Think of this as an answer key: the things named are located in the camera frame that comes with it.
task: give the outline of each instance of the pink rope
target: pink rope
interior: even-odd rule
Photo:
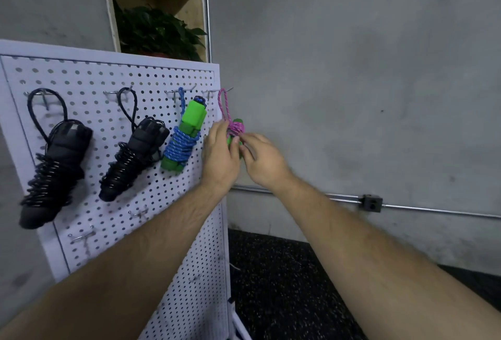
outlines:
[[[226,107],[226,117],[224,117],[224,110],[222,110],[222,103],[221,103],[221,94],[222,93],[224,93],[224,105]],[[226,90],[224,88],[219,90],[219,93],[217,94],[217,101],[219,103],[219,108],[221,109],[222,117],[225,120],[229,121],[228,130],[226,132],[226,135],[230,136],[230,135],[238,135],[239,133],[244,133],[246,128],[243,126],[243,123],[231,121],[231,117],[229,116],[229,109],[228,109],[228,96],[227,96]]]

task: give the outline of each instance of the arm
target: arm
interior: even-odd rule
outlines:
[[[52,287],[0,339],[137,339],[205,219],[238,176],[238,138],[229,151],[227,127],[215,123],[205,139],[200,185]]]
[[[501,314],[475,293],[294,176],[264,136],[242,139],[250,177],[294,217],[370,339],[499,338]]]

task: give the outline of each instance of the pegboard frame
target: pegboard frame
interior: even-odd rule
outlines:
[[[0,55],[12,57],[31,57],[31,58],[50,58],[55,60],[78,61],[92,63],[110,63],[123,64],[145,67],[171,67],[180,69],[196,69],[202,71],[212,71],[214,74],[214,84],[219,86],[219,65],[199,62],[180,61],[175,59],[164,59],[146,56],[137,56],[123,53],[110,53],[105,51],[86,50],[79,48],[70,48],[53,45],[43,45],[27,42],[16,42],[9,40],[0,40]],[[0,91],[2,96],[8,96],[0,100],[0,123],[6,138],[9,138],[8,147],[12,156],[13,162],[17,171],[22,174],[23,170],[27,170],[25,165],[27,159],[33,160],[33,156],[29,151],[26,134],[22,127],[22,120],[16,109],[16,106],[11,102],[14,99],[7,80],[7,72],[2,62],[2,72],[0,72]],[[27,181],[33,175],[29,172],[29,176],[23,176],[21,179],[22,188],[27,190]],[[225,254],[225,280],[226,280],[226,295],[230,296],[229,284],[229,253],[228,253],[228,233],[226,220],[225,199],[222,202],[222,221],[223,221],[223,237],[224,237],[224,254]],[[44,248],[51,253],[51,257],[47,257],[51,270],[57,281],[64,279],[69,275],[69,270],[65,260],[62,246],[58,240],[58,233],[55,225],[45,225],[38,230],[41,241],[44,243]]]

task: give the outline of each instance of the black speckled floor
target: black speckled floor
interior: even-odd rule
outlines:
[[[231,294],[253,340],[366,339],[310,245],[228,230]],[[501,277],[442,267],[501,311]]]

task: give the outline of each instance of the hand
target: hand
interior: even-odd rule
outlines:
[[[248,133],[242,134],[241,138],[246,145],[240,145],[240,151],[246,162],[247,172],[255,183],[273,192],[293,176],[284,156],[264,135]]]
[[[215,122],[204,139],[204,169],[201,183],[216,188],[222,194],[228,193],[236,181],[240,171],[240,155],[238,143],[240,138],[234,137],[228,149],[226,129],[228,121]]]

